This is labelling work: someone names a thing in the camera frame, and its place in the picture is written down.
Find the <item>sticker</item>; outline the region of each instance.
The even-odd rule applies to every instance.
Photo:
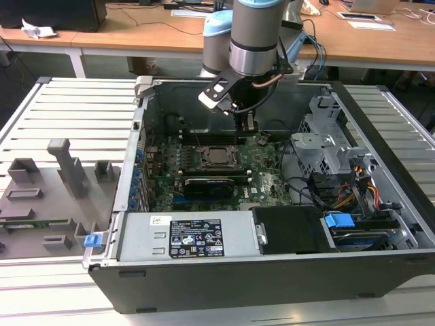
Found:
[[[172,258],[225,256],[220,219],[169,220],[168,225],[171,225],[169,256]]]
[[[11,229],[33,229],[35,226],[31,224],[5,225],[8,230]]]
[[[150,219],[150,225],[151,226],[169,225],[171,220],[172,220],[172,216],[153,215],[153,216],[151,216],[151,219]]]

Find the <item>laptop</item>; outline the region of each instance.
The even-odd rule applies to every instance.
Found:
[[[342,0],[341,4],[350,12],[368,14],[390,14],[400,0]]]

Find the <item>motherboard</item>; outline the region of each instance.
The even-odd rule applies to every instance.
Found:
[[[292,203],[279,171],[281,142],[261,134],[242,145],[154,139],[144,170],[151,211],[247,211]]]

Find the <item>desk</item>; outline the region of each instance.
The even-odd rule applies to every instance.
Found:
[[[338,0],[330,0],[329,6],[316,6],[321,11],[329,10],[335,14],[346,12]],[[396,11],[410,14],[403,9],[405,7],[423,14],[424,18],[426,14],[419,12],[419,8],[435,9],[435,5],[400,3]],[[387,18],[382,14],[377,16],[385,24],[393,22],[396,31],[355,29],[348,23],[349,20],[340,20],[330,12],[310,17],[315,23],[318,41],[328,52],[326,64],[336,67],[435,71],[435,25],[427,25],[400,14]],[[305,22],[305,30],[313,34],[310,22]],[[314,56],[314,47],[307,45],[302,47],[299,58],[307,61],[307,58]]]
[[[337,0],[331,0],[322,10],[341,12],[345,9]],[[61,31],[59,37],[35,40],[20,30],[0,29],[15,51],[62,53],[70,56],[77,77],[85,77],[85,54],[104,56],[142,56],[157,58],[202,58],[204,19],[172,17],[170,10],[128,9],[138,23],[165,22],[189,35],[164,24],[141,24],[119,10],[118,5],[107,5],[107,19],[98,33]],[[398,9],[408,7],[415,12],[419,8],[434,7],[419,3],[401,3]],[[339,20],[330,12],[311,18],[316,24],[317,38],[328,51],[327,65],[337,67],[360,67],[397,70],[435,71],[435,26],[396,14],[385,19],[394,22],[393,31],[370,31],[354,29],[346,20]],[[306,30],[312,33],[309,22]],[[0,50],[7,50],[0,43]],[[315,56],[313,46],[303,46],[300,51],[300,66],[307,66]]]
[[[138,23],[164,22],[164,24]],[[19,52],[68,54],[76,77],[86,77],[83,55],[138,56],[156,58],[202,58],[203,18],[172,17],[163,7],[129,9],[130,6],[107,4],[107,17],[98,33],[56,31],[59,37],[32,39],[19,29],[0,29],[0,35]],[[0,42],[0,51],[8,51]]]

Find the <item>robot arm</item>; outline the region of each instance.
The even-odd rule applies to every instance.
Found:
[[[216,77],[198,97],[204,106],[244,115],[246,122],[247,114],[266,102],[278,81],[293,72],[278,55],[279,31],[283,17],[290,18],[285,22],[294,32],[290,37],[300,38],[302,2],[234,0],[233,11],[216,12],[207,19],[201,75]]]

